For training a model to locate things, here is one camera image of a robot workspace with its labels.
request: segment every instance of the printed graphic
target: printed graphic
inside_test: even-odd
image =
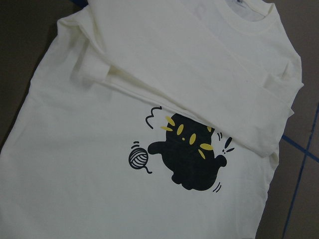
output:
[[[153,118],[153,117],[154,117],[154,115],[153,115],[153,110],[161,110],[161,106],[152,108],[152,109],[151,109],[151,115],[150,115],[150,116],[147,116],[147,117],[145,118],[146,123],[148,124],[148,126],[149,126],[151,129],[154,129],[154,128],[153,128],[153,126],[151,126],[151,124],[149,123],[149,118]]]
[[[219,168],[227,164],[223,155],[214,155],[211,137],[215,129],[179,114],[166,120],[167,126],[161,127],[166,130],[166,141],[150,144],[149,154],[161,154],[164,164],[173,172],[174,183],[187,190],[211,188]]]
[[[145,168],[146,172],[151,174],[152,172],[146,167],[146,164],[149,160],[149,154],[143,148],[139,148],[138,141],[134,142],[134,145],[131,147],[133,151],[129,155],[129,164],[134,169]]]

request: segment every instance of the neckline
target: neckline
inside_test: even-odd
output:
[[[262,0],[252,1],[244,0],[245,3],[256,12],[265,17],[258,21],[248,21],[231,9],[225,0],[215,0],[214,3],[228,24],[242,33],[258,34],[269,28],[279,17],[274,3],[266,3]]]

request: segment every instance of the blue tape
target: blue tape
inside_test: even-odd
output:
[[[312,138],[313,138],[313,134],[314,134],[314,131],[315,131],[318,115],[319,115],[319,104],[317,106],[315,118],[314,118],[314,121],[313,121],[313,126],[312,126],[312,129],[311,129],[311,133],[310,133],[310,136],[309,136],[309,140],[308,140],[308,144],[307,144],[307,148],[306,149],[303,149],[300,145],[298,145],[297,143],[293,142],[288,137],[286,137],[286,136],[283,137],[284,140],[289,141],[289,143],[291,145],[293,145],[294,147],[300,149],[305,154],[304,154],[303,162],[302,162],[301,167],[300,167],[299,176],[298,176],[296,188],[295,188],[295,191],[294,191],[294,195],[293,195],[293,198],[291,200],[290,207],[289,207],[289,211],[288,211],[288,215],[287,215],[287,219],[286,219],[286,223],[285,223],[282,239],[284,239],[286,231],[287,231],[287,227],[288,227],[288,223],[289,223],[289,220],[290,220],[291,212],[292,212],[293,207],[294,207],[294,203],[295,203],[295,200],[296,200],[296,195],[297,195],[297,192],[298,192],[298,188],[299,188],[299,185],[300,185],[301,177],[302,177],[303,170],[304,170],[304,167],[305,167],[306,158],[307,158],[307,156],[309,156],[312,159],[314,159],[315,161],[319,162],[319,159],[309,152],[309,148],[310,148],[311,141],[312,141]]]
[[[84,8],[88,4],[86,0],[71,0],[71,2],[75,3],[81,8]]]

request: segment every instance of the black cat graphic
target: black cat graphic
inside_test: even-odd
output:
[[[174,183],[187,190],[209,189],[219,168],[227,164],[223,155],[214,155],[211,137],[215,129],[179,114],[166,119],[168,124],[162,127],[166,141],[150,144],[149,154],[161,154],[164,164],[173,171]]]

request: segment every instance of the yellow marking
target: yellow marking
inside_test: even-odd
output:
[[[177,129],[177,135],[180,135],[183,132],[183,129],[184,129],[184,125],[181,124]]]
[[[208,143],[202,143],[202,144],[200,145],[200,147],[201,147],[202,149],[205,149],[205,150],[213,150],[213,146],[211,146],[211,145],[208,144]]]
[[[196,140],[196,134],[193,133],[189,139],[189,144],[192,145]]]
[[[166,118],[167,122],[168,122],[170,125],[175,126],[175,122],[172,120],[172,118],[171,118],[171,117],[166,116],[165,118]]]
[[[200,149],[198,150],[198,152],[203,159],[206,159],[204,153]]]
[[[168,128],[168,127],[165,127],[165,126],[162,126],[162,127],[160,127],[160,128],[162,128],[162,129],[164,129],[164,130],[166,130],[166,131],[173,131],[171,128]]]

